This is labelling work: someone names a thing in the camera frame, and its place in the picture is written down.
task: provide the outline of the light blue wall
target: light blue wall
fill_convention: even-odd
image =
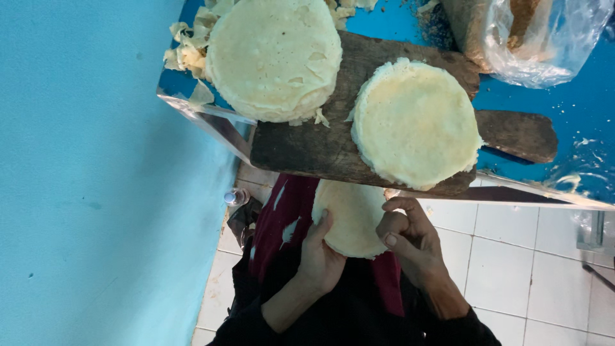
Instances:
[[[2,1],[0,345],[189,344],[237,162],[155,96],[182,5]]]

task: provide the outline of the wooden board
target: wooden board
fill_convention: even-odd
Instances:
[[[395,62],[399,57],[408,57],[447,70],[473,99],[480,82],[478,67],[457,52],[368,38],[345,31],[340,31],[339,35],[344,53],[337,85],[322,107],[331,128],[315,125],[312,121],[301,126],[258,123],[250,161],[254,166],[269,171],[412,191],[404,185],[382,179],[359,156],[357,145],[351,138],[352,123],[344,120],[354,107],[361,85],[377,67]],[[429,193],[454,196],[465,191],[475,178],[476,167],[440,182]]]
[[[516,111],[474,111],[478,133],[488,147],[534,163],[552,162],[557,135],[551,119]]]

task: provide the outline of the round flatbread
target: round flatbread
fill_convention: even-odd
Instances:
[[[335,89],[341,41],[323,0],[241,0],[213,27],[205,71],[248,118],[312,118]]]
[[[416,190],[470,171],[483,145],[474,108],[457,80],[407,58],[376,69],[351,117],[363,161],[382,178]]]
[[[325,241],[348,257],[374,259],[387,247],[376,234],[384,215],[384,190],[381,187],[321,179],[316,188],[312,220],[320,221],[323,209],[333,215],[333,225]]]

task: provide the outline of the blue tabletop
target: blue tabletop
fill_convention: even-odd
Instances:
[[[192,23],[200,3],[187,0],[180,20]],[[430,23],[420,22],[415,16],[416,8],[414,1],[379,0],[372,12],[357,9],[357,15],[348,19],[348,31],[455,49],[447,24],[438,21],[436,15]],[[441,12],[441,6],[434,11]],[[436,34],[425,35],[433,28],[437,29]],[[572,193],[615,204],[615,161],[611,159],[611,153],[615,154],[615,114],[610,103],[611,97],[615,97],[615,42],[609,41],[607,36],[603,34],[579,75],[568,83],[548,89],[527,89],[482,76],[480,92],[472,102],[476,109],[546,115],[553,121],[559,145],[557,156],[549,164],[520,163],[481,150],[479,169],[521,182],[534,181],[560,191],[570,191],[574,186],[566,181],[557,183],[559,178],[578,176],[580,184]],[[189,97],[195,84],[189,73],[165,70],[161,76],[161,87],[170,95],[182,92]],[[216,104],[228,107],[218,94]]]

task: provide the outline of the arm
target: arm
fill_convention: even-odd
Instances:
[[[332,216],[323,211],[320,222],[310,227],[303,240],[297,274],[267,302],[261,305],[257,299],[236,317],[225,321],[213,344],[274,344],[279,334],[335,287],[346,257],[323,240],[332,223]]]
[[[427,345],[500,345],[450,278],[438,233],[418,201],[394,197],[383,204],[383,209],[376,232],[395,253],[404,274],[422,292],[436,317],[426,328]],[[406,215],[394,212],[396,209],[403,209]]]

